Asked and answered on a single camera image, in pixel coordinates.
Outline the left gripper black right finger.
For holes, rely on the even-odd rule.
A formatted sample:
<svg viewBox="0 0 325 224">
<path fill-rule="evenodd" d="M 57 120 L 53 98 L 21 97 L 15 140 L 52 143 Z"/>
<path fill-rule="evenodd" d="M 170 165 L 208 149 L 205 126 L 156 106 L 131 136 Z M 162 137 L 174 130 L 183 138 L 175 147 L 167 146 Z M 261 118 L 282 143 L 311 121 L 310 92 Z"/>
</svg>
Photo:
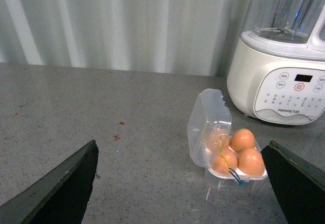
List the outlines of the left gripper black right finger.
<svg viewBox="0 0 325 224">
<path fill-rule="evenodd" d="M 274 140 L 261 153 L 287 222 L 324 223 L 324 171 Z"/>
</svg>

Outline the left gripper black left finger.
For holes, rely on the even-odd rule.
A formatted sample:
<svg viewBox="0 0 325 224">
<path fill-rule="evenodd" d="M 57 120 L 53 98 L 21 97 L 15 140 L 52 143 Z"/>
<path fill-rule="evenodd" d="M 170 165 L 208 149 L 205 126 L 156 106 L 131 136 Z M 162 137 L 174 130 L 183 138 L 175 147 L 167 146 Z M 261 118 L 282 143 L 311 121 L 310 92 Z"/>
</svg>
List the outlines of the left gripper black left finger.
<svg viewBox="0 0 325 224">
<path fill-rule="evenodd" d="M 81 223 L 98 165 L 94 140 L 1 205 L 1 223 Z"/>
</svg>

